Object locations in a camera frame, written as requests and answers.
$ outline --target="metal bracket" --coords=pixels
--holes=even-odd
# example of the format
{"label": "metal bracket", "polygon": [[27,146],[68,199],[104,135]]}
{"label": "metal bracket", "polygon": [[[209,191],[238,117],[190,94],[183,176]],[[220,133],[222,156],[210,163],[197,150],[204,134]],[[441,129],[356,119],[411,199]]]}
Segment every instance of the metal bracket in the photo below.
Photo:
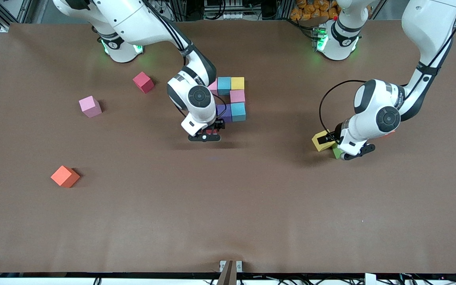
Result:
{"label": "metal bracket", "polygon": [[347,153],[343,153],[340,158],[342,160],[352,160],[357,157],[362,157],[363,155],[366,155],[367,153],[371,153],[376,150],[376,146],[374,144],[366,144],[360,149],[360,152],[357,155],[350,155]]}
{"label": "metal bracket", "polygon": [[[237,272],[244,272],[244,271],[242,271],[242,260],[237,260],[235,264],[237,266]],[[223,271],[225,265],[226,265],[226,260],[219,261],[219,272]]]}

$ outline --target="cube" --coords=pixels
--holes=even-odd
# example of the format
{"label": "cube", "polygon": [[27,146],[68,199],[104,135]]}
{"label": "cube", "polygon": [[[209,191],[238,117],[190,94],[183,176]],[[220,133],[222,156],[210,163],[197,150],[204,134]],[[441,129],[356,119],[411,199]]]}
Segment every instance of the cube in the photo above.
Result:
{"label": "cube", "polygon": [[133,82],[136,84],[138,89],[146,94],[149,93],[152,88],[154,88],[154,83],[150,77],[143,72],[140,72],[135,78],[133,78]]}
{"label": "cube", "polygon": [[[216,106],[217,109],[217,115],[221,114],[224,110],[224,104],[220,104]],[[231,123],[232,122],[232,106],[231,104],[226,104],[226,112],[223,113],[219,119],[224,119],[225,123]]]}
{"label": "cube", "polygon": [[84,114],[89,118],[101,114],[100,104],[98,101],[96,101],[96,99],[94,99],[93,96],[79,100],[78,103],[80,104],[80,109],[82,112],[84,112]]}
{"label": "cube", "polygon": [[322,137],[324,135],[326,135],[327,132],[326,131],[322,131],[320,133],[317,133],[316,135],[314,135],[314,137],[311,139],[313,141],[313,144],[314,146],[316,147],[316,149],[320,152],[320,151],[324,151],[326,150],[327,148],[333,146],[333,144],[335,144],[335,141],[328,141],[324,144],[320,144],[318,142],[318,137]]}
{"label": "cube", "polygon": [[209,85],[207,88],[210,90],[210,92],[212,94],[219,95],[219,94],[217,94],[217,79],[214,80],[214,82],[211,85]]}
{"label": "cube", "polygon": [[232,89],[232,79],[230,77],[217,78],[217,95],[228,96]]}
{"label": "cube", "polygon": [[243,77],[232,77],[232,90],[244,90]]}
{"label": "cube", "polygon": [[243,102],[232,103],[232,122],[241,122],[246,120],[246,104]]}
{"label": "cube", "polygon": [[51,178],[59,186],[71,188],[71,186],[73,186],[73,184],[75,184],[75,182],[80,178],[80,175],[78,175],[71,168],[62,165],[54,174],[52,174]]}
{"label": "cube", "polygon": [[231,90],[230,91],[230,102],[231,103],[246,102],[246,96],[244,94],[244,90]]}
{"label": "cube", "polygon": [[333,155],[335,155],[335,159],[340,159],[340,155],[343,153],[343,151],[340,150],[340,148],[337,148],[337,144],[333,144],[332,150]]}

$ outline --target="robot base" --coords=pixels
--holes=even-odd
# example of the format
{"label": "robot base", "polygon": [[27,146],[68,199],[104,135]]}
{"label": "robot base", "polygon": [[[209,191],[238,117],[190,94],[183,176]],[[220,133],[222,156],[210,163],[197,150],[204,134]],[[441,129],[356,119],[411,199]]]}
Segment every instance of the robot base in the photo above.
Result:
{"label": "robot base", "polygon": [[344,43],[347,44],[347,46],[341,46],[340,43],[332,36],[332,25],[334,23],[334,20],[329,20],[319,26],[319,29],[325,30],[326,34],[322,39],[315,42],[315,48],[331,60],[343,60],[355,50],[358,38],[352,42],[349,40],[349,43]]}

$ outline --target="blue cube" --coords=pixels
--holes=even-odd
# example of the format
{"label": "blue cube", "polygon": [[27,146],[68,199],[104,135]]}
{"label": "blue cube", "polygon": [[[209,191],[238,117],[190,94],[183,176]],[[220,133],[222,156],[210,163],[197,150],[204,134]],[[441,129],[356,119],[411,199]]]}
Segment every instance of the blue cube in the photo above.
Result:
{"label": "blue cube", "polygon": [[243,102],[232,103],[232,122],[241,122],[246,120],[246,104]]}
{"label": "blue cube", "polygon": [[217,78],[217,95],[228,96],[232,89],[232,78],[231,77],[218,77]]}

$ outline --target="white robot link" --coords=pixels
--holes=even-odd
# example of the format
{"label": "white robot link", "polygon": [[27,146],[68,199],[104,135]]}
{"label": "white robot link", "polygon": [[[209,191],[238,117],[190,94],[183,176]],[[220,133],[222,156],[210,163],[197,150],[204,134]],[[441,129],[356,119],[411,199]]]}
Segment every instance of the white robot link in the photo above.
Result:
{"label": "white robot link", "polygon": [[405,87],[372,79],[356,92],[355,115],[340,123],[334,132],[320,137],[320,144],[336,141],[350,160],[375,150],[368,139],[395,130],[422,107],[427,90],[451,48],[456,23],[456,0],[410,0],[402,16],[405,34],[418,47],[420,61]]}
{"label": "white robot link", "polygon": [[53,2],[63,14],[90,22],[100,35],[105,52],[118,63],[133,60],[146,45],[173,43],[184,57],[184,66],[168,81],[167,92],[177,108],[189,111],[181,126],[190,141],[221,139],[214,130],[224,129],[224,121],[217,119],[214,97],[206,87],[216,79],[215,66],[147,0]]}
{"label": "white robot link", "polygon": [[337,20],[328,20],[315,30],[315,47],[332,60],[346,59],[356,48],[360,31],[369,18],[367,5],[373,0],[337,0],[342,8]]}

